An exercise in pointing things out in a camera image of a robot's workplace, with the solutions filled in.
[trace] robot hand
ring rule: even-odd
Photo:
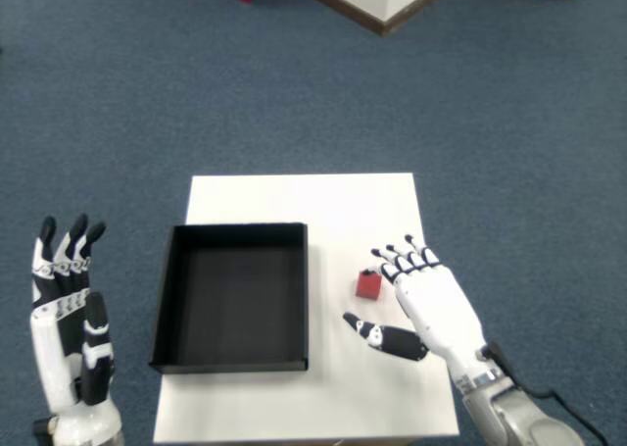
[[[406,248],[388,245],[385,250],[372,250],[372,254],[385,260],[380,272],[394,285],[415,336],[346,313],[344,319],[368,344],[408,359],[420,360],[426,348],[442,357],[463,394],[465,408],[491,446],[583,446],[570,426],[548,417],[527,394],[555,398],[607,444],[603,435],[554,391],[534,393],[516,380],[498,345],[486,345],[481,322],[453,273],[410,235],[406,242]]]
[[[52,252],[55,220],[46,218],[32,258],[30,330],[53,417],[36,421],[41,445],[122,445],[121,418],[109,397],[114,355],[100,293],[89,287],[91,246],[105,230],[80,216]]]
[[[385,260],[380,271],[394,285],[396,297],[413,323],[416,346],[424,344],[435,355],[444,358],[458,387],[475,378],[479,378],[479,382],[494,378],[497,366],[477,358],[486,344],[481,323],[453,273],[428,247],[420,245],[410,235],[406,236],[406,241],[407,248],[388,245],[385,250],[372,250],[372,254]],[[369,323],[359,321],[350,313],[344,318],[355,329],[357,323],[362,326]],[[367,337],[366,332],[372,333],[370,338],[376,336],[377,330],[372,331],[371,325],[366,327],[367,330],[363,329],[363,333],[360,331],[362,336]],[[396,351],[392,354],[403,356]]]

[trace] black box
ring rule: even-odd
[[[307,226],[178,225],[150,366],[162,373],[308,367]]]

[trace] blue carpet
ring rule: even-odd
[[[486,335],[623,444],[626,25],[624,0],[438,0],[388,39],[313,0],[0,0],[0,442],[33,444],[46,414],[28,328],[43,216],[109,224],[92,282],[134,446],[191,175],[410,171]],[[481,444],[458,416],[461,438],[424,443]]]

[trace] brown baseboard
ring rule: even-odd
[[[317,0],[323,3],[327,7],[335,10],[336,12],[350,18],[356,23],[359,23],[363,27],[376,32],[381,36],[387,36],[396,31],[401,25],[409,20],[413,15],[420,11],[425,6],[429,5],[434,0],[414,0],[407,5],[403,10],[394,15],[387,21],[379,20],[370,13],[365,12],[361,8],[347,2],[346,0]]]

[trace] black cable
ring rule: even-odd
[[[556,391],[554,391],[553,389],[534,390],[520,382],[520,380],[514,374],[511,364],[507,361],[505,355],[503,354],[503,351],[501,350],[501,347],[497,342],[491,341],[490,343],[488,343],[488,345],[484,346],[481,350],[481,354],[485,358],[493,360],[499,366],[499,368],[501,368],[503,374],[511,378],[513,383],[520,387],[520,389],[522,389],[524,393],[536,399],[555,399],[566,412],[568,412],[574,419],[583,424],[588,429],[588,431],[593,433],[599,439],[603,446],[609,445],[609,442],[607,442],[605,436],[593,424],[584,419],[581,414],[579,414],[575,409],[568,405],[568,403]]]

